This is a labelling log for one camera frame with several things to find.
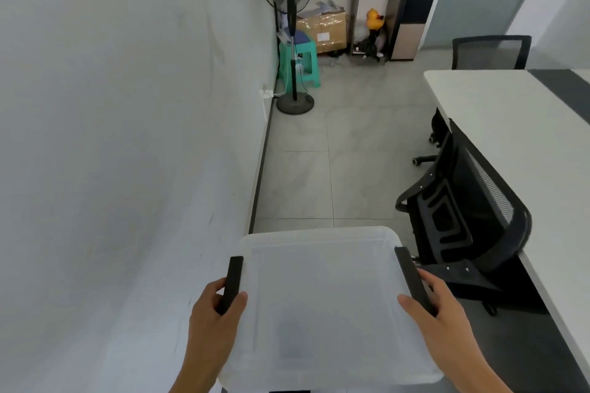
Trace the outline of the beige and black cabinet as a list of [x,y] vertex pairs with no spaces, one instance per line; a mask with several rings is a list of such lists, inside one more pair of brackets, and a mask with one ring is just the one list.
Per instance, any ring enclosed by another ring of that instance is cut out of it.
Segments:
[[418,52],[434,0],[400,0],[390,40],[389,60],[412,61]]

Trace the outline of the person's left forearm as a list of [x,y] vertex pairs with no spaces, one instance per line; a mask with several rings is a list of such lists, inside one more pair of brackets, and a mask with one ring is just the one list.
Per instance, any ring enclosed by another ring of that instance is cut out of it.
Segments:
[[210,393],[224,364],[216,353],[186,352],[168,393]]

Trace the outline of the translucent plastic storage box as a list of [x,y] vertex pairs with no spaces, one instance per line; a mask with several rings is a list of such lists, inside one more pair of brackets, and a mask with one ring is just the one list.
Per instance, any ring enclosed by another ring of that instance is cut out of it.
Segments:
[[399,294],[437,314],[387,227],[250,234],[230,257],[218,312],[248,294],[218,379],[231,393],[377,388],[443,378]]

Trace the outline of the black toy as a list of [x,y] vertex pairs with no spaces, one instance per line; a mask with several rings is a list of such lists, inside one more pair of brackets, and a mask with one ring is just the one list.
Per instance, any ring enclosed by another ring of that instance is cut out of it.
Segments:
[[359,55],[363,59],[370,57],[379,63],[382,57],[380,46],[378,45],[379,37],[380,30],[370,30],[367,38],[353,45],[351,49],[352,54]]

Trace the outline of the brown cardboard box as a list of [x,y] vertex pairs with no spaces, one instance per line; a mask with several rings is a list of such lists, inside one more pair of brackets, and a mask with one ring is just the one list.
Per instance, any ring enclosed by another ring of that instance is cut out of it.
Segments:
[[315,43],[318,54],[338,52],[348,46],[347,20],[344,10],[300,14],[297,17],[297,30],[304,32]]

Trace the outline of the white table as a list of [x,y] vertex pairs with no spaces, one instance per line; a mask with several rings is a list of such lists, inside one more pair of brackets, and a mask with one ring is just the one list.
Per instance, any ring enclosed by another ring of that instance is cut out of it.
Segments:
[[424,78],[531,214],[520,259],[590,384],[590,124],[526,70]]

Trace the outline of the person's right hand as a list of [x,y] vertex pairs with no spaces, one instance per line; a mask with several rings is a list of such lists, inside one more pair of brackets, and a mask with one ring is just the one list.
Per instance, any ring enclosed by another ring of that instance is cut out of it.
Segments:
[[436,314],[432,315],[434,325],[429,329],[418,328],[436,365],[443,355],[451,352],[481,353],[483,356],[463,307],[446,283],[423,269],[417,269],[417,272],[432,291],[431,302],[436,309]]

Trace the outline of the person's right forearm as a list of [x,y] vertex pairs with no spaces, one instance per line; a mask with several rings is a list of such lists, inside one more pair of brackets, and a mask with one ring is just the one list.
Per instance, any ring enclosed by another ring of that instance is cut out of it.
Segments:
[[459,393],[513,393],[481,353],[451,352],[437,365]]

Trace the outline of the black mesh office chair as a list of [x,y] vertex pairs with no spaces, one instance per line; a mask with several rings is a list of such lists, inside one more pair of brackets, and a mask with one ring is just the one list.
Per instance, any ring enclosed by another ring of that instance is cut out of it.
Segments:
[[532,37],[483,35],[453,39],[452,70],[524,70]]
[[420,267],[459,299],[549,315],[520,254],[532,230],[525,204],[452,120],[432,165],[396,200],[409,215]]

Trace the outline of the green plastic stool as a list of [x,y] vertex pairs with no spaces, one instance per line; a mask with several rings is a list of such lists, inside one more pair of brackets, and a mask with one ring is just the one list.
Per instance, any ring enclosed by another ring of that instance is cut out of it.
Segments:
[[[289,42],[280,43],[278,72],[286,93],[291,92],[293,81],[291,75],[291,52],[291,44]],[[306,38],[304,42],[296,44],[295,63],[298,90],[310,84],[315,88],[321,86],[321,74],[315,42]]]

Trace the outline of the person's left hand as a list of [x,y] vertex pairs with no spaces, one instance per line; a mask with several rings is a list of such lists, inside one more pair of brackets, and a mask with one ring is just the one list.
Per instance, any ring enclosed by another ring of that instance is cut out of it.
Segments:
[[221,305],[218,293],[225,288],[225,278],[207,284],[195,302],[189,319],[186,352],[216,353],[227,362],[237,337],[238,325],[226,325],[216,307]]

